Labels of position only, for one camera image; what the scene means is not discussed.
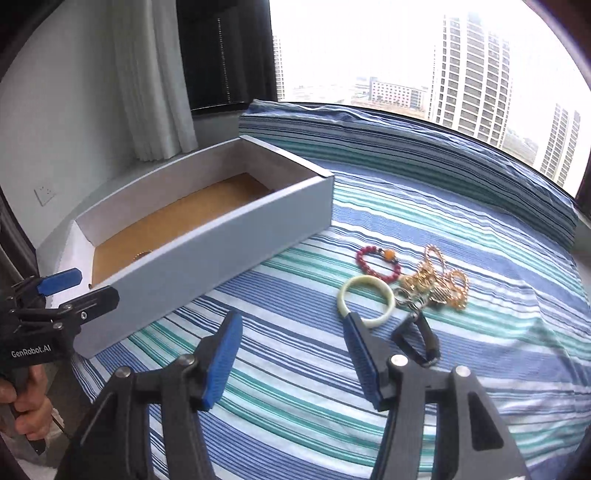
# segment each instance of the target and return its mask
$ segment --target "finger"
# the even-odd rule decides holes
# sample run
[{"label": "finger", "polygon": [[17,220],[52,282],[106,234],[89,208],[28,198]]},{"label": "finger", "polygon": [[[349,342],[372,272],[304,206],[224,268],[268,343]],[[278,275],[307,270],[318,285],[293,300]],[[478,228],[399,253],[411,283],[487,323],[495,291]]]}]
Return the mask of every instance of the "finger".
[{"label": "finger", "polygon": [[53,406],[49,398],[45,397],[38,410],[29,411],[20,415],[14,421],[14,429],[20,435],[37,434],[42,432],[51,423],[51,411]]},{"label": "finger", "polygon": [[17,399],[17,392],[10,382],[0,378],[0,403],[12,403]]},{"label": "finger", "polygon": [[27,434],[27,438],[29,440],[43,440],[45,437],[47,437],[50,427],[51,424],[45,425],[41,430],[38,430],[35,433]]},{"label": "finger", "polygon": [[47,389],[47,376],[42,365],[29,367],[29,378],[25,391],[21,392],[14,402],[16,411],[38,410]]}]

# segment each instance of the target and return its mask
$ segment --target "brown box bottom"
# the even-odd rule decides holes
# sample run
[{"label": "brown box bottom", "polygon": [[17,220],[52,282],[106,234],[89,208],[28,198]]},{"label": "brown box bottom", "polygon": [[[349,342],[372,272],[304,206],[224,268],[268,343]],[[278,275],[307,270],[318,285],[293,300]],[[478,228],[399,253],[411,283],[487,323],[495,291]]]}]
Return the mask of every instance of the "brown box bottom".
[{"label": "brown box bottom", "polygon": [[116,233],[95,249],[92,284],[127,267],[141,252],[156,250],[205,223],[271,191],[248,173],[214,183],[167,205]]}]

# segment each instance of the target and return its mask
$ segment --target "gold chain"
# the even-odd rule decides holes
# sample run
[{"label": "gold chain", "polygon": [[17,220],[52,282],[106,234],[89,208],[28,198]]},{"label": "gold chain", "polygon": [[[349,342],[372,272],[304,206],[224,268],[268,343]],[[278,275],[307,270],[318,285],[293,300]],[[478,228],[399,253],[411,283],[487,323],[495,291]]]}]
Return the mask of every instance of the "gold chain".
[{"label": "gold chain", "polygon": [[[441,272],[435,269],[432,254],[439,260]],[[466,308],[470,288],[468,277],[457,269],[446,272],[443,255],[435,245],[425,247],[424,260],[419,263],[417,271],[412,275],[402,276],[400,283],[411,293],[428,293],[430,300],[435,303],[447,303],[458,310]]]}]

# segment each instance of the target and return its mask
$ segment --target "white bangle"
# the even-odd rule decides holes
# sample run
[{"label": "white bangle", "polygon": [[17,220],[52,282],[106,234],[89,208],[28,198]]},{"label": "white bangle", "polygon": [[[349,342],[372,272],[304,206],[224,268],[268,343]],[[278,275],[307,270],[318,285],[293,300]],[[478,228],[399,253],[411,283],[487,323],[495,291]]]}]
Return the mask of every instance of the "white bangle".
[{"label": "white bangle", "polygon": [[357,285],[360,283],[376,287],[381,292],[381,294],[384,295],[388,302],[388,308],[382,316],[376,319],[361,319],[363,321],[363,324],[367,328],[379,327],[390,318],[392,312],[396,308],[396,299],[394,298],[394,292],[388,286],[388,284],[381,278],[373,277],[371,275],[359,275],[357,277],[350,278],[345,283],[343,283],[343,286],[340,288],[339,294],[336,297],[336,306],[339,309],[339,313],[343,318],[345,318],[349,313],[351,313],[351,310],[349,310],[345,303],[345,293],[353,285]]}]

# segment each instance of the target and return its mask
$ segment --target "red bead bracelet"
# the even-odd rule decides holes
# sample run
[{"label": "red bead bracelet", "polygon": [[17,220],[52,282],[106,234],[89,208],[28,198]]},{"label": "red bead bracelet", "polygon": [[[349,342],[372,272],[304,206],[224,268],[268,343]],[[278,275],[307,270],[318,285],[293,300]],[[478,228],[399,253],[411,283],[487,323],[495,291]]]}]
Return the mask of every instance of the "red bead bracelet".
[{"label": "red bead bracelet", "polygon": [[[363,259],[364,255],[367,254],[379,254],[382,255],[384,260],[388,263],[394,264],[394,273],[392,275],[382,275],[381,273],[376,272],[373,270],[368,263]],[[396,260],[396,253],[394,250],[384,250],[383,248],[378,248],[374,245],[368,245],[367,247],[361,248],[357,255],[355,256],[355,261],[357,262],[359,268],[365,273],[366,275],[371,275],[373,277],[378,277],[381,280],[384,280],[386,283],[394,283],[398,280],[400,276],[400,263]]]}]

